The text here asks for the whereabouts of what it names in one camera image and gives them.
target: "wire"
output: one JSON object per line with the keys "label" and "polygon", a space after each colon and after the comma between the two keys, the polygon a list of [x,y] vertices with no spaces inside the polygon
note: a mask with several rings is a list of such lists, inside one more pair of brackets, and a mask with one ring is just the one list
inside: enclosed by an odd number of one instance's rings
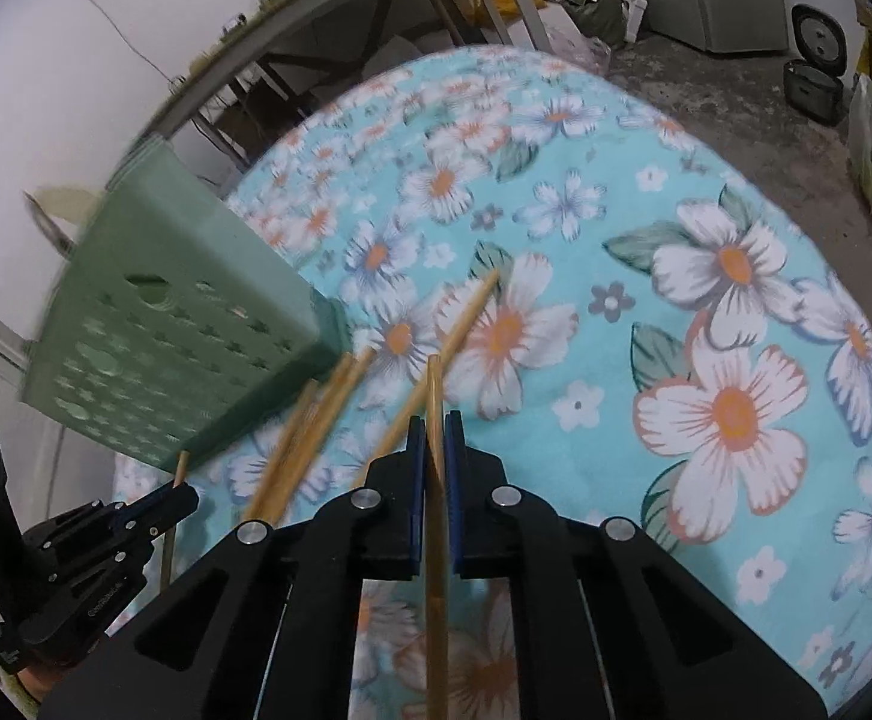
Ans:
{"label": "wire", "polygon": [[159,67],[156,67],[154,62],[152,62],[149,59],[149,57],[144,55],[143,52],[140,52],[140,50],[138,50],[137,47],[135,47],[134,45],[132,45],[132,43],[130,43],[130,39],[128,39],[127,37],[125,37],[124,34],[122,34],[122,30],[117,27],[114,20],[112,20],[112,17],[108,13],[106,13],[106,11],[103,10],[103,6],[101,6],[101,4],[98,4],[98,2],[95,0],[88,0],[88,1],[90,1],[94,6],[96,6],[96,9],[98,10],[98,12],[100,12],[101,14],[103,14],[103,16],[106,17],[106,20],[108,21],[108,23],[110,23],[112,25],[112,28],[116,30],[116,34],[122,38],[122,42],[125,43],[125,45],[127,45],[130,48],[132,53],[134,53],[141,60],[146,62],[146,64],[148,64],[154,71],[156,71],[156,73],[159,73],[160,76],[162,76],[164,79],[166,79],[167,81],[170,81],[169,76],[167,76],[167,74],[165,74],[163,71],[159,70]]}

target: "floral tablecloth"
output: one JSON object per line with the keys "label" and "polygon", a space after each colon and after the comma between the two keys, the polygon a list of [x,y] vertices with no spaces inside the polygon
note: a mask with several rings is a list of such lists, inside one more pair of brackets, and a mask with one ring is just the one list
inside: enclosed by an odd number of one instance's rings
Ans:
{"label": "floral tablecloth", "polygon": [[[346,93],[227,202],[378,348],[287,519],[348,488],[471,275],[508,253],[447,377],[469,442],[567,517],[641,523],[830,710],[866,685],[871,327],[801,230],[679,124],[554,57],[470,47]],[[178,570],[238,521],[280,430],[192,475]],[[121,461],[117,494],[160,481]],[[355,716],[423,712],[420,597],[365,586]],[[452,604],[452,716],[516,718],[506,587],[460,583]]]}

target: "wooden stick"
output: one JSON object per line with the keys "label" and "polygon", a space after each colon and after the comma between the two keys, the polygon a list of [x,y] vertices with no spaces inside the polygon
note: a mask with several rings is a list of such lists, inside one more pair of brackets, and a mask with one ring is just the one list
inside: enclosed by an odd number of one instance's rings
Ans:
{"label": "wooden stick", "polygon": [[[346,355],[348,362],[351,364],[352,355]],[[274,449],[269,453],[269,463],[266,463],[266,470],[263,471],[262,479],[259,482],[259,487],[256,488],[255,494],[252,495],[250,504],[245,507],[245,512],[242,513],[242,522],[250,519],[259,519],[262,515],[262,509],[266,503],[266,497],[271,494],[272,486],[275,484],[279,476],[279,466],[285,461],[289,454],[289,449],[294,442],[302,435],[302,426],[308,418],[314,401],[316,401],[316,392],[319,389],[319,382],[310,379],[303,386],[302,393],[298,400],[295,401],[293,413],[282,429],[282,434],[279,436],[279,441],[276,442]]]}
{"label": "wooden stick", "polygon": [[316,459],[319,450],[322,449],[326,438],[332,432],[332,427],[343,410],[352,391],[356,389],[365,370],[370,366],[375,357],[375,349],[367,348],[352,367],[346,372],[343,384],[335,391],[326,387],[326,394],[319,403],[316,415],[305,433],[300,437],[298,444],[290,452],[286,461],[282,464],[283,471],[279,473],[278,484],[272,490],[272,495],[266,498],[266,504],[262,511],[262,518],[271,525],[276,525],[292,500],[295,490],[299,487],[309,466]]}
{"label": "wooden stick", "polygon": [[[472,295],[472,299],[469,300],[468,304],[466,304],[466,309],[463,310],[463,314],[461,314],[459,319],[457,319],[456,323],[452,326],[449,335],[444,343],[442,343],[442,349],[439,351],[439,355],[442,356],[442,367],[444,370],[449,370],[453,358],[456,356],[456,352],[462,348],[463,343],[466,341],[466,336],[469,335],[469,331],[472,329],[472,325],[476,324],[476,319],[479,319],[480,314],[484,311],[486,303],[489,302],[490,295],[492,295],[492,290],[495,290],[498,283],[499,269],[494,268],[483,280],[479,289],[476,290],[475,295]],[[353,488],[359,488],[365,484],[365,473],[368,470],[368,464],[376,458],[383,457],[394,451],[395,447],[399,445],[399,442],[405,439],[406,431],[409,429],[409,420],[422,408],[425,399],[426,380],[422,378],[415,383],[413,391],[410,392],[409,397],[406,398],[406,402],[402,404],[399,413],[389,425],[389,430],[386,431],[386,435],[381,438],[378,445],[376,445],[375,450],[372,451],[370,459],[368,459],[367,464],[365,464],[365,467],[362,469],[362,473],[357,475],[356,481],[352,485]]]}
{"label": "wooden stick", "polygon": [[445,459],[442,456],[442,359],[431,355],[426,367],[426,720],[447,720],[449,712],[449,623],[447,597],[447,511]]}
{"label": "wooden stick", "polygon": [[[186,481],[186,470],[189,467],[189,453],[183,449],[175,464],[175,479],[173,487],[178,488]],[[159,592],[162,592],[173,581],[173,552],[175,552],[175,525],[166,531],[162,541],[162,563],[159,566]]]}

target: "floor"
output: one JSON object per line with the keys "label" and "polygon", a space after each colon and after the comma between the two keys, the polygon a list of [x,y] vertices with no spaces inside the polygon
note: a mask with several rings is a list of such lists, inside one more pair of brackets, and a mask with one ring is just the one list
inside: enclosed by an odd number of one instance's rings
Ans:
{"label": "floor", "polygon": [[786,57],[721,58],[650,35],[609,79],[671,114],[812,238],[872,323],[872,219],[849,172],[846,123],[809,121],[783,98]]}

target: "silver screw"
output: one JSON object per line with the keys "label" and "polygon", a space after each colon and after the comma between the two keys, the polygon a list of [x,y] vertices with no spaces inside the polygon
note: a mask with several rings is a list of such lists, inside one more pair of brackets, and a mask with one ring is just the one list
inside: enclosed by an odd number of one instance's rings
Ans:
{"label": "silver screw", "polygon": [[236,531],[236,538],[244,544],[258,544],[266,536],[269,536],[269,528],[266,528],[265,522],[260,522],[258,519],[242,523]]}
{"label": "silver screw", "polygon": [[636,527],[626,517],[612,517],[606,523],[606,535],[612,541],[629,541],[636,535]]}
{"label": "silver screw", "polygon": [[349,500],[352,501],[356,509],[375,509],[382,503],[382,495],[379,494],[378,490],[372,490],[372,488],[359,488],[355,493],[352,493]]}
{"label": "silver screw", "polygon": [[492,490],[492,500],[496,506],[515,506],[522,500],[522,493],[509,485],[503,485],[501,488]]}

